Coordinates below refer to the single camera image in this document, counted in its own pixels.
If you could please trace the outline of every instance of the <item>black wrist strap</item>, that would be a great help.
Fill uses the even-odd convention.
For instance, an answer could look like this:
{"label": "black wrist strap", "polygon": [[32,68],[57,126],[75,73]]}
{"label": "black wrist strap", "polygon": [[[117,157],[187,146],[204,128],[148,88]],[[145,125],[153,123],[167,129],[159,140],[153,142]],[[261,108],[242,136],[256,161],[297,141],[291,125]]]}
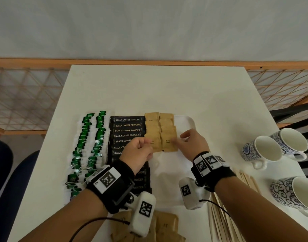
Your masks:
{"label": "black wrist strap", "polygon": [[124,208],[130,198],[134,178],[132,169],[121,160],[116,160],[89,180],[87,189],[95,193],[106,209],[114,214]]}
{"label": "black wrist strap", "polygon": [[199,186],[214,192],[216,184],[225,177],[236,176],[229,165],[220,156],[212,155],[209,151],[198,154],[191,168]]}

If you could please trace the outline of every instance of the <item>black cable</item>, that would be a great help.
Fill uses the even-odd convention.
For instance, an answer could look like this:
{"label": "black cable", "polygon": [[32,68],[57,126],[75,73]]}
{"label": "black cable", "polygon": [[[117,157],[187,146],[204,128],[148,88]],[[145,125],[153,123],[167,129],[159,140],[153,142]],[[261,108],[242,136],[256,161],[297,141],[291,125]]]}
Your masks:
{"label": "black cable", "polygon": [[121,222],[121,223],[124,223],[124,224],[127,224],[129,225],[130,222],[128,221],[123,221],[123,220],[120,220],[120,219],[117,219],[117,218],[112,218],[112,217],[98,217],[98,218],[95,218],[95,219],[92,219],[88,222],[86,222],[85,224],[83,224],[71,237],[71,239],[69,240],[69,242],[72,242],[75,238],[75,236],[80,232],[81,229],[83,229],[85,226],[87,226],[88,224],[92,223],[92,222],[95,222],[95,221],[99,221],[99,220],[113,220],[113,221],[116,221],[116,222]]}
{"label": "black cable", "polygon": [[229,213],[228,213],[224,208],[220,207],[220,205],[218,205],[218,204],[212,202],[211,200],[207,200],[207,199],[200,199],[200,200],[199,200],[199,202],[202,202],[202,201],[208,201],[208,202],[210,202],[210,203],[215,204],[217,207],[219,207],[221,210],[223,210],[229,217],[231,217],[231,216],[229,215]]}

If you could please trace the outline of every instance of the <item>metal grid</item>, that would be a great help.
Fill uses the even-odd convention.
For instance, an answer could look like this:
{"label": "metal grid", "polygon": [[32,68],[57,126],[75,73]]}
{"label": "metal grid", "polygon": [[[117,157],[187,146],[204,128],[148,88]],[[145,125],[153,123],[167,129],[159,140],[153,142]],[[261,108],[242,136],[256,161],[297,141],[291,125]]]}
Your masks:
{"label": "metal grid", "polygon": [[[0,68],[0,128],[47,130],[69,70]],[[248,70],[269,110],[295,104],[308,95],[308,70]],[[308,118],[308,111],[281,123]]]}

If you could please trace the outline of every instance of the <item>white camera device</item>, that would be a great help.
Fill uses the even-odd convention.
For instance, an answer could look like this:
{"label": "white camera device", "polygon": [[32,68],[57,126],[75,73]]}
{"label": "white camera device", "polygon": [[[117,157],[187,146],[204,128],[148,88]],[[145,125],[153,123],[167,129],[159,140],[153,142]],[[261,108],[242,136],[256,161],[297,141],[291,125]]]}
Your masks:
{"label": "white camera device", "polygon": [[209,200],[211,192],[205,190],[203,187],[196,185],[196,180],[185,177],[179,181],[179,187],[183,198],[184,206],[188,210],[195,210],[203,206],[206,201],[200,202],[199,200]]}
{"label": "white camera device", "polygon": [[156,198],[148,192],[141,192],[137,197],[130,193],[131,199],[125,204],[132,210],[132,218],[128,230],[139,237],[146,237],[151,225]]}

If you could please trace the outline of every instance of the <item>blue patterned mug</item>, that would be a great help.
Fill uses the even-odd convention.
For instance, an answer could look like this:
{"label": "blue patterned mug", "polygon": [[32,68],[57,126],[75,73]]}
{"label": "blue patterned mug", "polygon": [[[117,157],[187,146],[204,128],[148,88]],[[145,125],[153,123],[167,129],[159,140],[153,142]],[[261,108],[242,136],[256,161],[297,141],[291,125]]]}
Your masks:
{"label": "blue patterned mug", "polygon": [[282,156],[281,147],[268,136],[257,137],[254,141],[245,144],[241,150],[241,157],[251,162],[256,170],[265,170],[268,162],[278,161]]}
{"label": "blue patterned mug", "polygon": [[274,199],[284,206],[298,209],[308,217],[308,179],[294,176],[279,179],[271,184]]}
{"label": "blue patterned mug", "polygon": [[[307,158],[304,151],[308,149],[308,140],[297,130],[284,128],[270,137],[280,145],[283,154],[290,159],[302,161]],[[300,154],[302,158],[296,158],[294,154]]]}

